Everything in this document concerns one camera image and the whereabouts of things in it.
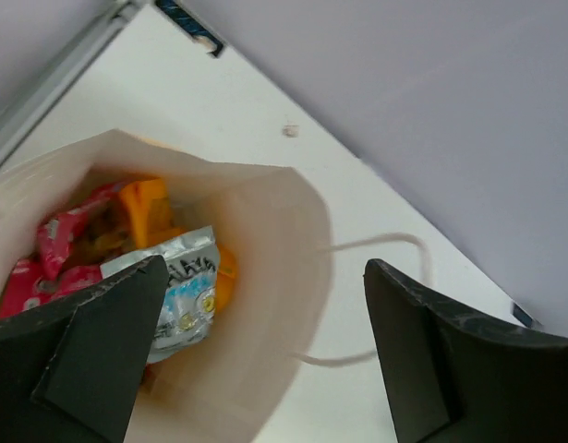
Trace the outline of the silver snack packet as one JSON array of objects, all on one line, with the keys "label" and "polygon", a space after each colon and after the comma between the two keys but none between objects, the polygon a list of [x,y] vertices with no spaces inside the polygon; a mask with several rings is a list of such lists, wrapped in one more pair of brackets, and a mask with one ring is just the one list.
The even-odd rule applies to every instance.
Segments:
[{"label": "silver snack packet", "polygon": [[107,261],[100,266],[102,277],[110,277],[151,256],[162,257],[168,271],[163,306],[147,360],[156,364],[209,335],[217,308],[221,256],[213,229],[206,226]]}]

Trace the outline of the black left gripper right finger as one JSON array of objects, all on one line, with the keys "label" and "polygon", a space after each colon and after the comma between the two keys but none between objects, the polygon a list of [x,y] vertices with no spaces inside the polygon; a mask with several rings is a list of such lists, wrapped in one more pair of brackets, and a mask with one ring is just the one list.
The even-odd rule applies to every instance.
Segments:
[{"label": "black left gripper right finger", "polygon": [[568,442],[568,338],[437,293],[380,259],[364,273],[401,442]]}]

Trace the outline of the orange chips bag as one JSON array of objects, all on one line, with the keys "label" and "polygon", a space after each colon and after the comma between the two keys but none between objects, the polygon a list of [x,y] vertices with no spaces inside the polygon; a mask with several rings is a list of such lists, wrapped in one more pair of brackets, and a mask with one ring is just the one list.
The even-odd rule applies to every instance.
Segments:
[{"label": "orange chips bag", "polygon": [[121,235],[104,234],[94,241],[100,251],[102,262],[119,257],[139,248],[158,245],[187,231],[175,223],[174,211],[169,201],[164,180],[160,178],[139,180],[121,186],[114,197],[115,208],[119,211]]}]

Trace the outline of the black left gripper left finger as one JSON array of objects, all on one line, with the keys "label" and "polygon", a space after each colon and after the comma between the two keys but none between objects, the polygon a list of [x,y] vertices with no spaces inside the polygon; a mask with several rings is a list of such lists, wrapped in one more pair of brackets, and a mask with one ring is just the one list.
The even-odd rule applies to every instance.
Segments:
[{"label": "black left gripper left finger", "polygon": [[0,320],[0,442],[121,442],[162,308],[159,256]]}]

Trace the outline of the brown paper bag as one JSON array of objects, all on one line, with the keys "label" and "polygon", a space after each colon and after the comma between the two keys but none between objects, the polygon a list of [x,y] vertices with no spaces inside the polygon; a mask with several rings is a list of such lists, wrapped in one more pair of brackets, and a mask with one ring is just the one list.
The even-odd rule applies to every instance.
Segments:
[{"label": "brown paper bag", "polygon": [[94,188],[164,180],[175,220],[211,226],[238,263],[207,339],[145,365],[121,442],[249,442],[307,359],[335,246],[327,207],[292,168],[209,162],[111,130],[0,173],[0,300],[38,226]]}]

